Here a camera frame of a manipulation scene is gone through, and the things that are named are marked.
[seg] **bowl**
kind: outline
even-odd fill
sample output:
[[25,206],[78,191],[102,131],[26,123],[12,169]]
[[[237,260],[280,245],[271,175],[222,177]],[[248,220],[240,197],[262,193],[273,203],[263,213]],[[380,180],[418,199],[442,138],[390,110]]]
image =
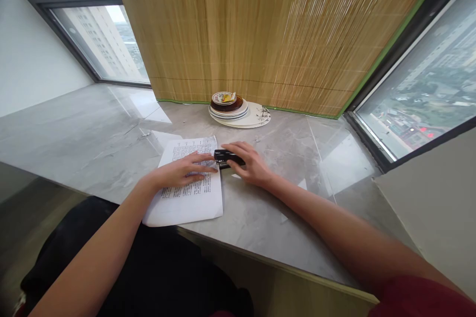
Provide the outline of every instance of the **bowl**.
[[215,102],[211,101],[210,106],[218,111],[232,111],[240,108],[243,105],[243,98],[237,95],[236,100],[234,103],[231,103],[229,105],[219,105],[216,104]]

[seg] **green tape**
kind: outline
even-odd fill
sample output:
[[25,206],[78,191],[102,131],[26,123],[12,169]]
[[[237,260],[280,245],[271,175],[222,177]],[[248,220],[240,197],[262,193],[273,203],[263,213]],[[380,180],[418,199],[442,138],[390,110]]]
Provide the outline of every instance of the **green tape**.
[[[157,99],[157,101],[158,102],[172,102],[172,103],[177,103],[177,104],[207,104],[207,105],[210,104],[210,102],[186,102],[186,101],[176,101],[176,100],[173,100],[173,99]],[[310,116],[316,116],[316,117],[323,117],[323,118],[326,118],[326,119],[334,119],[334,120],[339,119],[338,116],[313,114],[313,113],[309,113],[309,112],[306,112],[306,111],[284,109],[284,108],[278,108],[278,107],[275,107],[275,106],[265,106],[265,107],[267,107],[268,109],[289,111],[289,112],[295,112],[295,113],[298,113],[298,114],[304,114],[304,115],[310,115]]]
[[415,15],[415,13],[418,11],[418,9],[420,8],[421,4],[423,4],[425,0],[417,0],[416,1],[416,4],[413,6],[413,8],[411,9],[411,11],[408,13],[407,17],[405,17],[405,20],[403,21],[403,23],[400,25],[400,27],[398,28],[397,32],[394,33],[394,35],[392,36],[392,38],[390,39],[390,41],[387,43],[387,45],[385,46],[385,48],[382,50],[382,52],[380,53],[380,55],[377,57],[377,59],[375,60],[373,66],[370,68],[370,70],[367,72],[367,74],[365,75],[365,77],[362,79],[362,81],[359,83],[358,87],[356,88],[356,90],[352,93],[351,97],[349,98],[349,100],[344,104],[344,106],[342,107],[341,111],[339,112],[339,114],[337,114],[337,117],[340,117],[344,111],[346,111],[346,109],[349,107],[349,105],[351,104],[351,102],[354,100],[354,98],[356,97],[356,95],[360,92],[360,90],[362,89],[362,87],[365,85],[365,83],[367,83],[368,79],[370,78],[370,76],[374,73],[374,71],[376,70],[377,66],[382,62],[382,60],[384,59],[384,57],[387,55],[388,51],[392,48],[392,46],[395,44],[395,42],[397,41],[397,39],[400,37],[400,35],[402,34],[403,30],[405,30],[405,28],[408,26],[408,23],[410,22],[410,20],[413,18],[413,16]]
[[310,115],[310,116],[316,116],[316,117],[323,117],[323,118],[326,118],[326,119],[334,119],[334,120],[339,119],[338,116],[313,114],[313,113],[308,113],[306,111],[299,111],[299,110],[293,110],[293,109],[284,109],[284,108],[278,108],[278,107],[275,107],[275,106],[265,106],[265,107],[267,107],[268,109],[289,111],[289,112],[295,112],[295,113],[298,113],[298,114],[304,114],[304,115]]
[[172,102],[177,104],[210,104],[210,102],[186,102],[186,101],[175,101],[173,99],[157,99],[157,101],[158,102]]

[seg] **marble countertop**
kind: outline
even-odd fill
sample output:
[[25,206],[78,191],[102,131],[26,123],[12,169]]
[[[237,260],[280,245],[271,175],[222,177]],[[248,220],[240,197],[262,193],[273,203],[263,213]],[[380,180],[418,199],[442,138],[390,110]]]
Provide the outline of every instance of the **marble countertop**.
[[[372,178],[375,162],[342,118],[271,110],[271,121],[235,129],[206,105],[157,103],[151,90],[94,84],[0,118],[0,161],[121,203],[156,168],[168,140],[215,135],[247,141],[271,169],[343,206],[415,249]],[[357,287],[318,235],[266,191],[222,170],[224,214],[182,227],[312,274]]]

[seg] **white wall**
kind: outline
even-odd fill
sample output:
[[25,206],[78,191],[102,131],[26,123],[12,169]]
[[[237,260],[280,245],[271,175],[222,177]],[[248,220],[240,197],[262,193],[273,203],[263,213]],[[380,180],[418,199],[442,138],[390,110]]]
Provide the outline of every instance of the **white wall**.
[[476,301],[476,128],[375,181],[423,256]]
[[0,116],[93,83],[27,0],[0,9]]

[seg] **finger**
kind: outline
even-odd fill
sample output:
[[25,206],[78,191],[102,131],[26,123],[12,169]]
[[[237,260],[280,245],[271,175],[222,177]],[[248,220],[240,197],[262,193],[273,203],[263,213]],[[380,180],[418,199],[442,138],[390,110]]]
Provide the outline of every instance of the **finger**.
[[197,182],[197,181],[201,181],[205,178],[204,175],[191,175],[189,177],[185,177],[183,180],[182,180],[182,184],[185,186],[189,183],[192,183],[192,182]]
[[203,166],[203,165],[195,165],[195,164],[190,165],[189,170],[190,172],[213,172],[213,173],[218,172],[216,168]]
[[236,141],[236,142],[232,143],[232,145],[236,145],[239,148],[242,148],[243,150],[245,150],[246,152],[254,150],[253,146],[251,146],[250,144],[248,144],[244,141]]
[[188,154],[188,155],[187,155],[187,156],[185,156],[185,157],[190,157],[190,156],[196,155],[197,153],[198,153],[198,150],[197,150],[197,151],[194,151],[194,152],[192,152],[191,154]]
[[242,141],[241,143],[245,145],[249,151],[254,151],[254,147],[251,144],[247,143],[246,141]]
[[249,155],[248,155],[248,152],[246,152],[245,150],[243,150],[241,147],[235,145],[235,144],[223,144],[222,145],[222,148],[228,150],[228,151],[231,151],[232,153],[238,155],[239,157],[241,157],[243,160],[247,160],[249,159]]
[[240,176],[243,177],[243,174],[246,173],[246,170],[242,169],[239,164],[237,164],[233,160],[228,160],[227,164],[230,165],[230,167]]
[[194,157],[192,157],[192,162],[193,163],[202,162],[202,161],[214,161],[214,160],[215,160],[215,158],[210,153],[199,154],[199,155],[195,155]]

